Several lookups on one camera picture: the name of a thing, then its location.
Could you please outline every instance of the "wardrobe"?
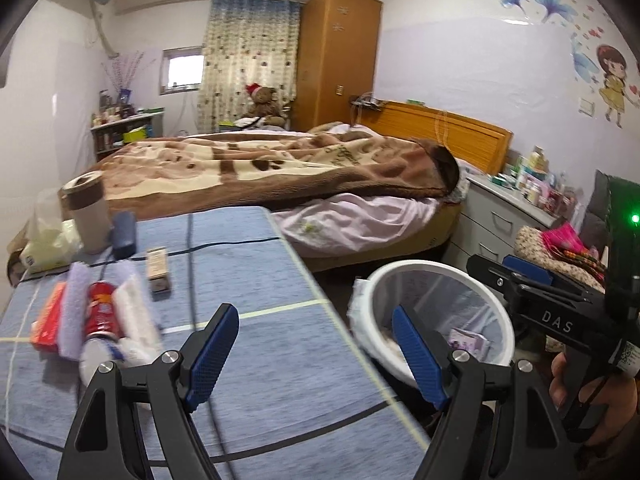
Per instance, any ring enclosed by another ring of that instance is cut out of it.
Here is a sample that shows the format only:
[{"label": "wardrobe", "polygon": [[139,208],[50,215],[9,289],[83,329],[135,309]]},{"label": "wardrobe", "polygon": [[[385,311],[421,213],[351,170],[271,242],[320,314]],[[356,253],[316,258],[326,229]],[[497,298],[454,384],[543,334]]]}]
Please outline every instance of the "wardrobe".
[{"label": "wardrobe", "polygon": [[303,6],[293,130],[351,122],[350,99],[373,90],[381,12],[378,0],[310,0]]}]

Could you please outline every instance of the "red santa hat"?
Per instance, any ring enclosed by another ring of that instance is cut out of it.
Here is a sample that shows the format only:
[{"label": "red santa hat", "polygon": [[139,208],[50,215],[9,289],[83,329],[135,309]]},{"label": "red santa hat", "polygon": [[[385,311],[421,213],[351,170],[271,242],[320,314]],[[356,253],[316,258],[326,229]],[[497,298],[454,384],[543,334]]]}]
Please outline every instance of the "red santa hat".
[{"label": "red santa hat", "polygon": [[253,83],[246,86],[246,92],[253,98],[260,88],[262,88],[262,86],[258,85],[258,83]]}]

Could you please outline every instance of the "beige box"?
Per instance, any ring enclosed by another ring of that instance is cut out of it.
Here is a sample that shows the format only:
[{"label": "beige box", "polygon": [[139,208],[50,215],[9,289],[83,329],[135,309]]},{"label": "beige box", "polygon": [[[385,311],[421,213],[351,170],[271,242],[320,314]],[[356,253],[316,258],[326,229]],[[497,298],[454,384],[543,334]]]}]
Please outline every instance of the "beige box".
[{"label": "beige box", "polygon": [[149,280],[151,292],[171,290],[166,248],[149,249],[146,252],[146,278]]}]

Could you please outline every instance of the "blue flower decal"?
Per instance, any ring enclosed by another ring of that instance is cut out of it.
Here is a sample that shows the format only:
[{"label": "blue flower decal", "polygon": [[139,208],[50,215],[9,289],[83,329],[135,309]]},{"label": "blue flower decal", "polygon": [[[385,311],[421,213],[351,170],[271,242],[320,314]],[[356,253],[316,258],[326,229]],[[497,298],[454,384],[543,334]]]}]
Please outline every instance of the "blue flower decal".
[{"label": "blue flower decal", "polygon": [[572,6],[560,3],[561,0],[536,1],[546,9],[546,15],[542,18],[542,23],[546,23],[546,20],[548,20],[552,14],[559,14],[568,22],[572,22],[574,20],[574,16],[578,15],[578,12]]},{"label": "blue flower decal", "polygon": [[592,76],[591,73],[598,73],[598,66],[589,59],[586,54],[578,52],[582,43],[576,39],[577,36],[578,35],[574,32],[571,37],[571,53],[574,56],[574,68],[584,82],[591,83],[592,80],[596,81],[595,77]]},{"label": "blue flower decal", "polygon": [[520,10],[524,12],[524,15],[526,16],[527,13],[522,8],[522,1],[523,0],[500,0],[500,4],[507,9],[510,9],[511,7],[520,7]]}]

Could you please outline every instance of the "patterned curtain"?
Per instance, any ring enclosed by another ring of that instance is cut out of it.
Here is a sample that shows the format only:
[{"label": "patterned curtain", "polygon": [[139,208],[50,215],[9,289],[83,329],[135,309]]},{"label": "patterned curtain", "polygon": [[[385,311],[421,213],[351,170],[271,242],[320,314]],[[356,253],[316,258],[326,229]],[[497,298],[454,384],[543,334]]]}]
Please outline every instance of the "patterned curtain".
[{"label": "patterned curtain", "polygon": [[285,0],[212,0],[204,41],[198,128],[218,130],[250,104],[251,83],[278,89],[282,103],[296,96],[300,5]]}]

